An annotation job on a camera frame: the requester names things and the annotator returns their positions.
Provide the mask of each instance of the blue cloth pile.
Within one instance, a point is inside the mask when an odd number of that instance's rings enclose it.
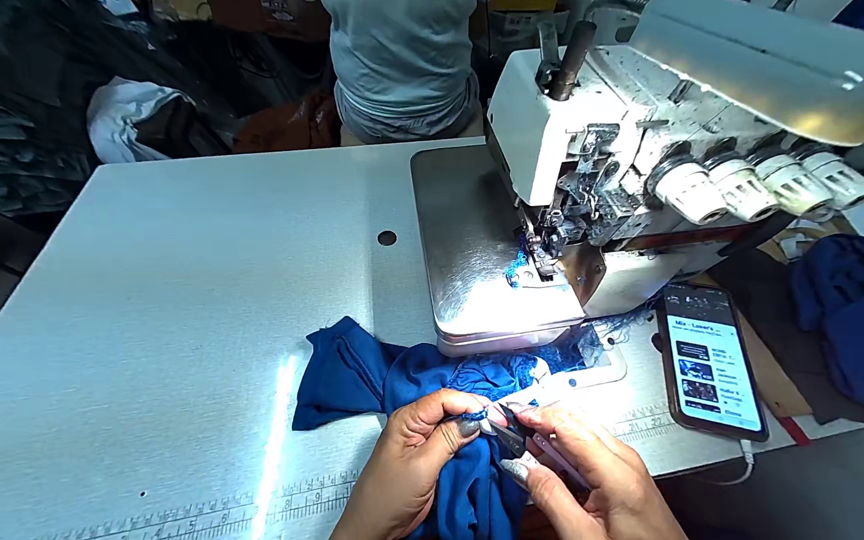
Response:
[[[834,386],[864,406],[864,237],[827,236],[791,268],[798,325],[820,330]]]
[[[312,357],[298,387],[292,429],[313,430],[362,412],[390,414],[440,388],[493,401],[530,387],[537,358],[552,373],[600,359],[592,325],[573,328],[551,345],[449,358],[426,343],[406,348],[380,343],[349,317],[307,336]],[[435,505],[410,538],[513,538],[528,494],[498,461],[510,458],[496,437],[480,436],[438,475]]]

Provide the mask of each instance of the charging cable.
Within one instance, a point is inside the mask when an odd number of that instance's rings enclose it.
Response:
[[[752,441],[742,439],[738,442],[738,444],[740,447],[742,447],[742,458],[745,459],[745,472],[734,480],[730,480],[727,482],[710,481],[709,484],[740,485],[745,481],[749,480],[749,477],[752,475],[752,468],[756,466],[756,456],[752,453]]]

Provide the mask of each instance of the work surface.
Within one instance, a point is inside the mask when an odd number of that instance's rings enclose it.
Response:
[[[305,336],[434,341],[409,162],[482,141],[100,168],[0,313],[0,538],[325,537],[380,421],[291,431]],[[654,327],[582,402],[654,475],[739,457],[671,423]]]

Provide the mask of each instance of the gray shorts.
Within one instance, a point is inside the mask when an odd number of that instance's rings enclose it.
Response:
[[[335,103],[342,124],[355,139],[366,144],[403,141],[434,141],[459,135],[480,111],[479,80],[469,72],[465,92],[453,104],[434,114],[401,118],[369,114],[352,104],[342,86],[335,84]]]

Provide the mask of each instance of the phone screen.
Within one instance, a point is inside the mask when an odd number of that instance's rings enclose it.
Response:
[[[687,283],[671,283],[662,290],[682,414],[761,430],[729,295]]]

